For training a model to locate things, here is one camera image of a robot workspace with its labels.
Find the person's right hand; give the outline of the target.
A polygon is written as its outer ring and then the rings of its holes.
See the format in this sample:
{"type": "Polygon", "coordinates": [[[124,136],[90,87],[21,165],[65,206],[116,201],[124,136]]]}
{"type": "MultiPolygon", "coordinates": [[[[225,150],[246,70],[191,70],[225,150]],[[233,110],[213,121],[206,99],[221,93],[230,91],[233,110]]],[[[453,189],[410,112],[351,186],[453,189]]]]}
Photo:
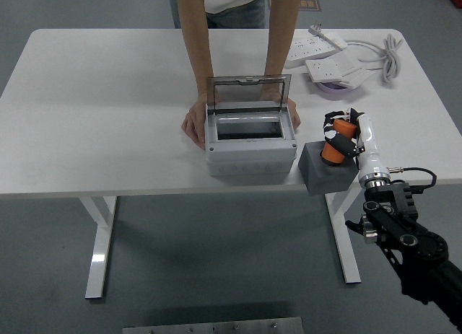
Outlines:
{"type": "Polygon", "coordinates": [[[181,128],[187,137],[200,149],[205,150],[204,124],[206,117],[207,93],[201,92],[196,102],[186,113],[181,128]]]}

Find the person's left hand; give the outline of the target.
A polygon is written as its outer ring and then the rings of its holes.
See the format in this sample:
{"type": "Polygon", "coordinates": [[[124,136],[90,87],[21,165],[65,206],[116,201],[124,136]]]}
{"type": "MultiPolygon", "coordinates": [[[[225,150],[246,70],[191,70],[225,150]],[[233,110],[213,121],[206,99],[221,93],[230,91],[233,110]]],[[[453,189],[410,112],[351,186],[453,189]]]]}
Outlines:
{"type": "MultiPolygon", "coordinates": [[[[271,100],[276,103],[280,103],[282,100],[282,95],[275,87],[264,87],[261,91],[261,99],[265,101],[271,100]]],[[[297,112],[297,105],[294,100],[288,98],[286,106],[289,110],[292,126],[296,130],[301,124],[300,116],[297,112]]]]}

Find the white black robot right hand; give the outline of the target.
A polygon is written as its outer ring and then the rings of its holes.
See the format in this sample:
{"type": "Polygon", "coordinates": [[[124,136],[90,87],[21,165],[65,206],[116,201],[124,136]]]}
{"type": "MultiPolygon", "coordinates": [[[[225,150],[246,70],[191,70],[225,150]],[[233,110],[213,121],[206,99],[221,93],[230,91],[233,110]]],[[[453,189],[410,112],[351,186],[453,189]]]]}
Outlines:
{"type": "Polygon", "coordinates": [[[323,123],[326,146],[331,150],[321,158],[331,164],[339,164],[334,154],[357,160],[358,181],[363,189],[387,185],[390,172],[380,160],[372,120],[366,113],[353,108],[325,114],[323,123]]]}

